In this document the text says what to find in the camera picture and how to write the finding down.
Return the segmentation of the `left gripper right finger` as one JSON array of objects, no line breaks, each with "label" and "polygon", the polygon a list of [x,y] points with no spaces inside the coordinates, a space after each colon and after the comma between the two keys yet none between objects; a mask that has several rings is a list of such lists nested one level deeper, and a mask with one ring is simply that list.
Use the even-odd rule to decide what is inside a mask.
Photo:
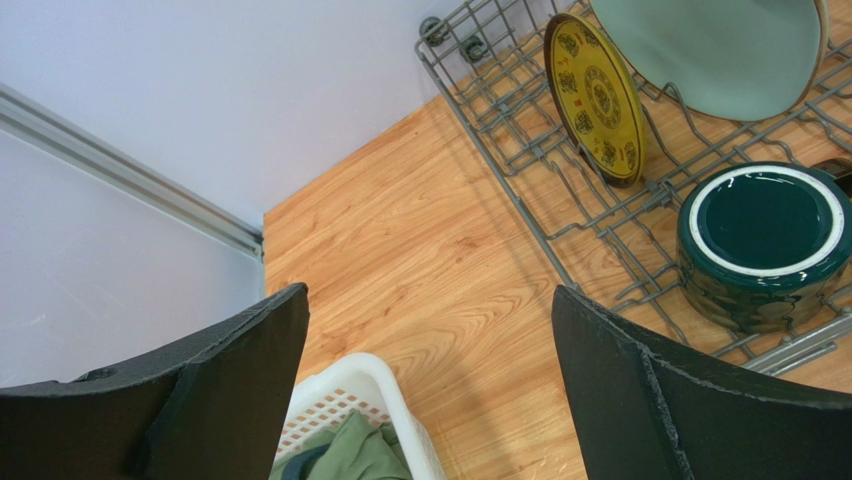
[{"label": "left gripper right finger", "polygon": [[848,394],[716,359],[562,285],[551,320],[589,478],[850,477]]}]

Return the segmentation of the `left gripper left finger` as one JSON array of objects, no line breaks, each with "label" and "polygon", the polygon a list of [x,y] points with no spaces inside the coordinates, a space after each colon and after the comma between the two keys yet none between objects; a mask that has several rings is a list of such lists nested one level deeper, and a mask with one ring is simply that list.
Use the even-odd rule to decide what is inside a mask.
[{"label": "left gripper left finger", "polygon": [[308,289],[294,283],[71,382],[4,388],[2,477],[268,477],[309,318]]}]

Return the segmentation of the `yellow patterned plate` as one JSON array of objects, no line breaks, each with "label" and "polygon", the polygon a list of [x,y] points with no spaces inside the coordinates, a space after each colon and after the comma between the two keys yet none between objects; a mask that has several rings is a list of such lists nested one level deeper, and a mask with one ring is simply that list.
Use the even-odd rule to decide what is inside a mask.
[{"label": "yellow patterned plate", "polygon": [[605,183],[635,184],[646,161],[644,113],[615,46],[587,20],[560,13],[546,27],[544,62],[571,143]]}]

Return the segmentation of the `light blue flower plate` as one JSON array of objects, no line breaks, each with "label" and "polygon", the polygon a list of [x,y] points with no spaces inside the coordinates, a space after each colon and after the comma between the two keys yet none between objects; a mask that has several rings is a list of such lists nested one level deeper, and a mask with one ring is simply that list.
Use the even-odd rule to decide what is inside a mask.
[{"label": "light blue flower plate", "polygon": [[829,40],[824,1],[598,0],[594,15],[625,60],[686,107],[759,121],[803,101]]}]

